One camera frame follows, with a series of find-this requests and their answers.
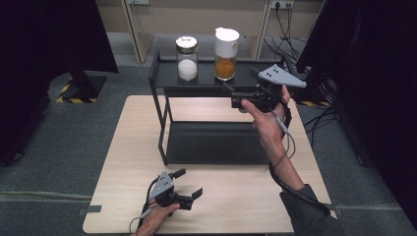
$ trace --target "black curtain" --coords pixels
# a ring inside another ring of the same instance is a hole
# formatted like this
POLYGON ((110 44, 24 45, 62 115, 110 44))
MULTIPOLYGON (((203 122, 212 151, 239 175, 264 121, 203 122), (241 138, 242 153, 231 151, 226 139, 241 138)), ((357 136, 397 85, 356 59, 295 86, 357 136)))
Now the black curtain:
POLYGON ((334 80, 355 142, 417 228, 415 9, 412 0, 327 0, 297 69, 312 66, 313 85, 334 80))
POLYGON ((0 1, 0 162, 51 80, 80 71, 118 72, 95 1, 0 1))

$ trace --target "orange liquid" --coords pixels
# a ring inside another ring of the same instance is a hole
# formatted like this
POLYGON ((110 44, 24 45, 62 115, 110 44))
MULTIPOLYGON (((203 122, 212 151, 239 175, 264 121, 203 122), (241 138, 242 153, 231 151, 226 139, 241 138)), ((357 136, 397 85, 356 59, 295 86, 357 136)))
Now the orange liquid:
POLYGON ((235 73, 235 58, 216 58, 214 65, 215 76, 221 80, 230 80, 235 73))

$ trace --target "hand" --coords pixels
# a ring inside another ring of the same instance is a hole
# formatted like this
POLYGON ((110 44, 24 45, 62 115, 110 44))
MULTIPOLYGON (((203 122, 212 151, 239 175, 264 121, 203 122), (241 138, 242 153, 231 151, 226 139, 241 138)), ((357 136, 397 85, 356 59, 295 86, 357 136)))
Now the hand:
POLYGON ((133 235, 138 236, 151 236, 155 234, 162 222, 168 217, 168 215, 180 208, 179 204, 173 204, 171 206, 162 207, 157 203, 149 206, 151 212, 145 218, 144 224, 138 229, 138 232, 133 235))
MULTIPOLYGON (((282 86, 282 97, 288 103, 290 95, 286 86, 282 86)), ((280 158, 285 156, 285 148, 282 144, 283 132, 276 122, 275 116, 284 120, 284 108, 278 103, 272 113, 261 112, 252 102, 243 99, 242 106, 254 117, 253 127, 258 131, 261 138, 261 145, 274 166, 279 163, 280 158)))

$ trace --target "sleeve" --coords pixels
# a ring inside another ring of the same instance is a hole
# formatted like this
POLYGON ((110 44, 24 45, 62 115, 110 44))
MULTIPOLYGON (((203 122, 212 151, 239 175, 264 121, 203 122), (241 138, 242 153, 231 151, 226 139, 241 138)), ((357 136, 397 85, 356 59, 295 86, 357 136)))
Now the sleeve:
MULTIPOLYGON (((317 199, 310 185, 306 185, 298 192, 317 199)), ((325 214, 318 207, 288 193, 281 193, 280 196, 291 218, 295 235, 345 235, 340 222, 331 215, 325 214)))

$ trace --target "wooden table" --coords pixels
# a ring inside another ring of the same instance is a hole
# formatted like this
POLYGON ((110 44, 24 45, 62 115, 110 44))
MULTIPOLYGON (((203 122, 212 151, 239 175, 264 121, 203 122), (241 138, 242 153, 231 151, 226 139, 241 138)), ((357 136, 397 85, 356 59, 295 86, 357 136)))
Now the wooden table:
MULTIPOLYGON (((249 114, 230 108, 230 98, 171 98, 174 119, 206 121, 252 121, 249 114)), ((319 201, 330 203, 298 111, 290 102, 292 134, 297 151, 292 161, 300 176, 312 185, 319 201)), ((141 214, 150 182, 162 170, 187 173, 174 180, 175 192, 191 196, 203 187, 192 210, 177 210, 158 233, 276 233, 293 232, 281 202, 281 192, 261 165, 164 166, 157 142, 160 125, 151 96, 135 95, 126 100, 113 141, 104 162, 84 222, 87 233, 127 233, 129 223, 141 214)), ((135 230, 138 220, 132 224, 135 230)))

